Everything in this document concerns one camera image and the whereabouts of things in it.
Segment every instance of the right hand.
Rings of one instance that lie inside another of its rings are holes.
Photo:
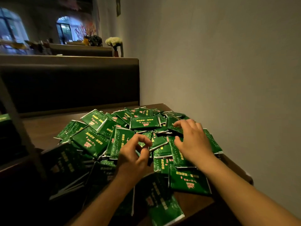
[[[175,145],[187,160],[203,170],[208,163],[216,159],[200,123],[195,123],[192,119],[180,120],[175,122],[174,126],[183,129],[184,140],[182,142],[176,136]]]

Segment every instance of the wooden table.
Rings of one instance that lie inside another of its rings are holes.
[[[157,108],[159,110],[164,110],[164,111],[172,110],[165,104],[147,105],[146,107],[149,109]],[[119,109],[123,109],[123,108],[104,109],[103,112],[112,113]],[[23,119],[23,123],[29,134],[29,137],[32,140],[32,143],[37,148],[47,150],[47,149],[54,148],[58,144],[59,140],[54,139],[53,137],[56,136],[70,120],[79,120],[84,114],[86,113],[59,114],[59,115],[51,115],[45,117],[25,118]],[[250,184],[253,183],[252,178],[246,175],[244,170],[242,170],[239,166],[237,166],[234,162],[232,162],[227,156],[225,156],[224,154],[221,155],[221,160],[240,177],[245,179]],[[208,207],[209,205],[215,202],[212,197],[207,197],[207,196],[180,193],[180,192],[175,192],[174,195],[178,200],[182,211],[185,214],[185,218],[196,214],[197,212],[201,211],[202,209]],[[148,220],[148,217],[146,217],[139,223],[139,225],[151,225],[151,222]]]

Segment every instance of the white flower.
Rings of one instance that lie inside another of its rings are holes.
[[[110,37],[106,39],[106,44],[109,46],[116,46],[122,44],[122,39],[119,37]]]

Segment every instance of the window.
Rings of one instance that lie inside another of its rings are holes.
[[[70,16],[60,17],[57,21],[57,30],[61,44],[77,41],[79,38],[75,33],[75,29],[81,26],[82,22]]]
[[[0,7],[0,38],[23,43],[28,40],[21,18],[18,14]]]

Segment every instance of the hand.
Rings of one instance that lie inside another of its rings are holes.
[[[141,148],[138,142],[145,143]],[[152,146],[152,141],[141,134],[135,134],[119,152],[116,178],[122,181],[125,188],[130,191],[137,182],[147,173],[148,159],[150,152],[148,147]],[[137,155],[136,150],[140,152],[140,157]]]
[[[184,135],[183,142],[179,137],[175,137],[176,147],[187,160],[203,170],[215,156],[202,125],[189,119],[177,121],[174,126],[182,127]]]

